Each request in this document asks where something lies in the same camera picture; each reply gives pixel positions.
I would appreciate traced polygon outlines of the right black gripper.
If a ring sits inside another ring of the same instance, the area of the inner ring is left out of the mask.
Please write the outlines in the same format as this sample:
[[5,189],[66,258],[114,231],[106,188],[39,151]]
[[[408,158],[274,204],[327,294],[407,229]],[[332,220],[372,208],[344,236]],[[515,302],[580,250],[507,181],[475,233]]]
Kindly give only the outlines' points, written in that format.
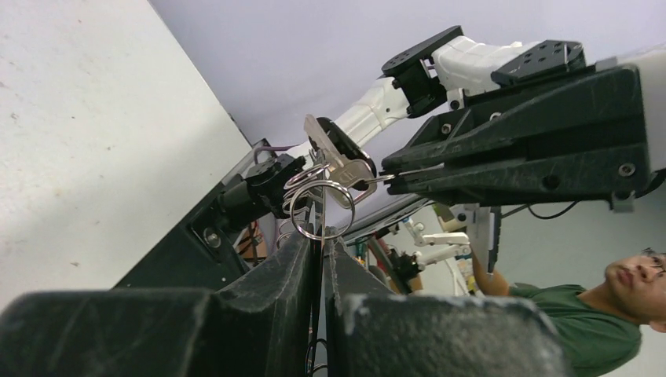
[[650,186],[642,93],[614,68],[433,117],[382,161],[388,193],[505,206],[627,198]]

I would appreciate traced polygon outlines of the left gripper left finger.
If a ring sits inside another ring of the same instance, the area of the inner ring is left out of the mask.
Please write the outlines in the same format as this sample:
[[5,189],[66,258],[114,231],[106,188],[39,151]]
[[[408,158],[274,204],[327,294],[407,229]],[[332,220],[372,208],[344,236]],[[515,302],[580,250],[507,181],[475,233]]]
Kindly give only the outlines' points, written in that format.
[[313,241],[295,235],[220,292],[225,376],[303,376]]

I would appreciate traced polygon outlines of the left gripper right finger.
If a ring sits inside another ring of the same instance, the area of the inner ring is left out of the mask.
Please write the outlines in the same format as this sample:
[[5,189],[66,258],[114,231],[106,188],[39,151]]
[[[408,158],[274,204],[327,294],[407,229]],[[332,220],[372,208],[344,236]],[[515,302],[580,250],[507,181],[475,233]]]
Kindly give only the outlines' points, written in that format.
[[405,376],[405,297],[392,293],[357,262],[342,239],[326,248],[328,374]]

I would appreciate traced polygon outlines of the metal keyring disc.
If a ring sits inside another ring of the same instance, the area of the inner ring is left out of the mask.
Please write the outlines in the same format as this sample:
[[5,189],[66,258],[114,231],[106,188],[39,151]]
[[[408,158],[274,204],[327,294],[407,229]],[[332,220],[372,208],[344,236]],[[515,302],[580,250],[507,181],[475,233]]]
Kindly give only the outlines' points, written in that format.
[[345,189],[329,179],[329,164],[322,152],[309,150],[309,166],[289,179],[284,186],[282,211],[287,219],[276,221],[275,248],[280,248],[292,235],[303,236],[309,242],[311,278],[307,286],[311,289],[309,309],[309,334],[305,356],[305,375],[313,376],[328,366],[317,363],[317,349],[325,347],[327,341],[318,335],[320,324],[320,302],[322,296],[324,241],[335,238],[328,235],[326,226],[326,199],[328,190]]

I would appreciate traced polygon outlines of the key with black tag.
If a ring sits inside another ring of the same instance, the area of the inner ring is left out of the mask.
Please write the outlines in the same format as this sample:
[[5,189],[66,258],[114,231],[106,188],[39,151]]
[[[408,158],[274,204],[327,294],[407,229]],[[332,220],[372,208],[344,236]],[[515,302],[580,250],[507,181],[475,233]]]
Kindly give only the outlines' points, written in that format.
[[304,131],[314,150],[323,155],[328,180],[336,183],[331,196],[349,210],[373,194],[393,175],[379,175],[370,156],[332,120],[306,115]]

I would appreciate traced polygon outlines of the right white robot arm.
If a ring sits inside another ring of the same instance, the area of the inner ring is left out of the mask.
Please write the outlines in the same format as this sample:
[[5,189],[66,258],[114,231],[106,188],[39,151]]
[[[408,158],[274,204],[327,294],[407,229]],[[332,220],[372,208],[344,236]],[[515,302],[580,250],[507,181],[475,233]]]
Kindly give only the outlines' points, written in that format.
[[491,46],[459,26],[395,55],[337,119],[305,130],[345,208],[379,184],[446,205],[604,200],[659,187],[636,66],[589,65],[579,42]]

